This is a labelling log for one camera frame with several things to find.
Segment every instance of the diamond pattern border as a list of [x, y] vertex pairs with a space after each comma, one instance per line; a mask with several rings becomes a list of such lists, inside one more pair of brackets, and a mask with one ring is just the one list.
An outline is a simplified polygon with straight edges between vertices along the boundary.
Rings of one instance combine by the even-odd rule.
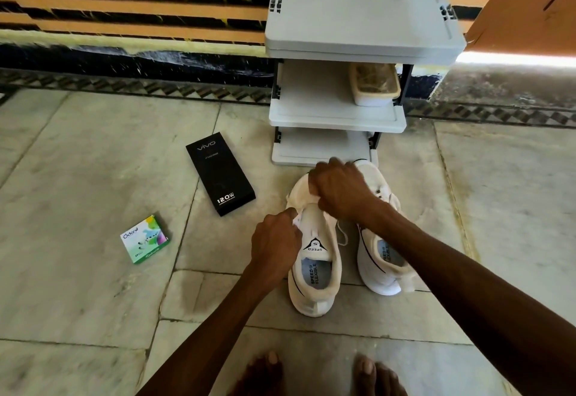
[[576, 112], [570, 109], [518, 108], [434, 100], [406, 100], [404, 111], [407, 117], [434, 120], [576, 128]]
[[272, 89], [211, 83], [167, 82], [19, 71], [0, 68], [0, 85], [27, 88], [89, 91], [97, 93], [148, 95], [187, 100], [217, 100], [236, 103], [270, 103]]
[[[0, 104], [18, 87], [63, 89], [111, 94], [147, 95], [186, 100], [216, 100], [269, 105], [272, 90], [253, 86], [168, 82], [21, 71], [0, 68]], [[407, 117], [468, 123], [492, 123], [541, 127], [576, 128], [576, 110], [501, 107], [407, 99]]]

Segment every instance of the bare foot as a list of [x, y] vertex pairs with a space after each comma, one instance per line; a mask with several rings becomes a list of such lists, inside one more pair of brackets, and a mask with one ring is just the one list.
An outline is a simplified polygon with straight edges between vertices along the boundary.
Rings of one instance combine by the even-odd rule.
[[354, 387], [357, 396], [408, 396], [395, 372], [364, 355], [354, 365]]
[[252, 360], [229, 396], [284, 396], [284, 372], [276, 352]]

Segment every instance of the green and white box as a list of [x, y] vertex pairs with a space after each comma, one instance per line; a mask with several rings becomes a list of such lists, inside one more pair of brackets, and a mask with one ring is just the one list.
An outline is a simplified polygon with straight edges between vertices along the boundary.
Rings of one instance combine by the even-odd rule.
[[154, 216], [130, 228], [120, 238], [134, 264], [148, 259], [169, 243]]

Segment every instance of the white plastic container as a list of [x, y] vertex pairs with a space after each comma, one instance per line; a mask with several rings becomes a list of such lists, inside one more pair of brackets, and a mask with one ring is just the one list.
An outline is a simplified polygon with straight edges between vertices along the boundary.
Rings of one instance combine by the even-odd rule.
[[400, 95], [400, 82], [394, 64], [352, 62], [350, 87], [358, 106], [382, 107]]

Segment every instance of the shoe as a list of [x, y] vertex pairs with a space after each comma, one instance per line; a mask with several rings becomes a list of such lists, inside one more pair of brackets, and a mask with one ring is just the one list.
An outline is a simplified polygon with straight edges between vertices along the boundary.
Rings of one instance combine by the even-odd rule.
[[332, 308], [342, 277], [336, 219], [318, 208], [318, 200], [310, 194], [305, 174], [286, 206], [298, 211], [294, 224], [302, 231], [302, 247], [288, 273], [288, 292], [294, 307], [308, 317], [320, 317]]
[[[364, 176], [364, 181], [372, 193], [400, 210], [400, 201], [396, 197], [378, 167], [365, 159], [359, 159], [354, 165]], [[364, 284], [373, 292], [383, 296], [393, 296], [400, 291], [414, 291], [412, 278], [414, 269], [387, 242], [374, 232], [358, 226], [358, 271]]]

